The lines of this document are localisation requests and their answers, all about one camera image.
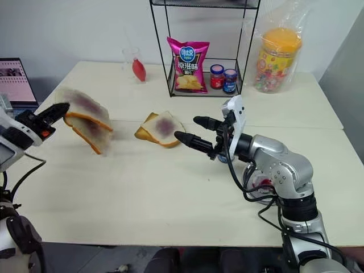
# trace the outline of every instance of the laptop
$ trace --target laptop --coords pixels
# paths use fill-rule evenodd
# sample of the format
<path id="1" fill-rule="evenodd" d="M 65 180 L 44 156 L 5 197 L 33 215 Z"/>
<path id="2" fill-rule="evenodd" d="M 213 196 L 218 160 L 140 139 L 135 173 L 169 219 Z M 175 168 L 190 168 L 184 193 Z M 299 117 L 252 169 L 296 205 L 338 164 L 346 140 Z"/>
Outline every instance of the laptop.
<path id="1" fill-rule="evenodd" d="M 38 108 L 20 58 L 0 58 L 0 94 L 7 96 L 14 115 Z"/>

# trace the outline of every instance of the plastic bag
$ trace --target plastic bag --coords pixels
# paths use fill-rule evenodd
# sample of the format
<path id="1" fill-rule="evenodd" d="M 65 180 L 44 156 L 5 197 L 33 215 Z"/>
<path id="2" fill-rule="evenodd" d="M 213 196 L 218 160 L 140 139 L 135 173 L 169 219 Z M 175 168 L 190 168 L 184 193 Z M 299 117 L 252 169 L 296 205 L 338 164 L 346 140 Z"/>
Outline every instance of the plastic bag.
<path id="1" fill-rule="evenodd" d="M 247 86 L 275 93 L 291 82 L 304 45 L 302 34 L 314 0 L 287 0 L 257 20 L 247 65 Z M 245 20 L 245 33 L 251 33 Z"/>
<path id="2" fill-rule="evenodd" d="M 202 63 L 205 59 L 209 42 L 181 43 L 167 37 L 175 55 L 176 89 L 185 89 L 197 93 L 207 93 Z"/>

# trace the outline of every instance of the blue label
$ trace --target blue label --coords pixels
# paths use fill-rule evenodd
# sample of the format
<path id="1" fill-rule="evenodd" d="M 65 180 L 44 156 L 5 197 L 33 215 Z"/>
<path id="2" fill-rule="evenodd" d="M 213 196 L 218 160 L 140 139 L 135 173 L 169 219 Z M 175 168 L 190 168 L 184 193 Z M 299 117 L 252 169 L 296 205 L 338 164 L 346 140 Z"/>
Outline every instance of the blue label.
<path id="1" fill-rule="evenodd" d="M 196 53 L 193 47 L 183 47 L 180 49 L 180 56 L 182 61 L 190 63 L 195 59 Z"/>
<path id="2" fill-rule="evenodd" d="M 226 93 L 234 93 L 235 92 L 235 87 L 236 87 L 235 82 L 225 81 L 222 90 L 224 92 L 226 92 Z"/>
<path id="3" fill-rule="evenodd" d="M 227 163 L 227 162 L 228 162 L 228 159 L 227 159 L 225 156 L 223 156 L 223 155 L 217 155 L 217 158 L 218 158 L 221 162 L 223 162 L 223 163 Z"/>

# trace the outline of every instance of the orange lid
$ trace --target orange lid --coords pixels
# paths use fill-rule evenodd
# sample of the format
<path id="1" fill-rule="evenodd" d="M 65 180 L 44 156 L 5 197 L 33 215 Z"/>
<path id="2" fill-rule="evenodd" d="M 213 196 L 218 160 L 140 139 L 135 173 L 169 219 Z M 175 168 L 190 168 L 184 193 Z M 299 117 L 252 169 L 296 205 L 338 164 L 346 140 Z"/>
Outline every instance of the orange lid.
<path id="1" fill-rule="evenodd" d="M 302 46 L 297 32 L 284 27 L 268 30 L 262 40 L 266 48 L 276 52 L 294 53 Z"/>

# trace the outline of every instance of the label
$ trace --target label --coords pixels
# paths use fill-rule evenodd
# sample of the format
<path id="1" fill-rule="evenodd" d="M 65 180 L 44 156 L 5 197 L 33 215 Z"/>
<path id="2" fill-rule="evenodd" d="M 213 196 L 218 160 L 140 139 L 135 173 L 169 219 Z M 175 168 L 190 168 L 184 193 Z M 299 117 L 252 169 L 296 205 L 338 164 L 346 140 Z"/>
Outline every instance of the label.
<path id="1" fill-rule="evenodd" d="M 290 53 L 288 53 L 287 57 L 284 57 L 284 53 L 281 56 L 273 56 L 264 49 L 260 50 L 258 69 L 268 76 L 284 77 L 292 63 L 293 57 Z"/>
<path id="2" fill-rule="evenodd" d="M 224 87 L 223 87 L 222 90 L 224 90 L 224 92 L 226 92 L 226 93 L 234 93 L 236 86 L 237 85 L 236 85 L 235 82 L 225 81 L 224 82 Z"/>
<path id="3" fill-rule="evenodd" d="M 177 55 L 178 68 L 180 68 L 183 71 L 183 75 L 193 75 L 195 73 L 195 71 L 198 70 L 197 62 L 198 62 L 199 57 L 200 57 L 200 54 L 194 53 L 193 59 L 187 63 L 184 60 L 186 58 L 186 56 L 182 57 L 182 55 Z"/>
<path id="4" fill-rule="evenodd" d="M 228 162 L 228 158 L 225 155 L 217 155 L 217 158 L 223 162 L 223 163 L 227 163 Z"/>
<path id="5" fill-rule="evenodd" d="M 220 89 L 224 84 L 224 77 L 211 77 L 210 85 L 212 88 Z"/>
<path id="6" fill-rule="evenodd" d="M 183 47 L 180 49 L 180 56 L 182 61 L 190 63 L 195 59 L 196 53 L 193 47 Z"/>

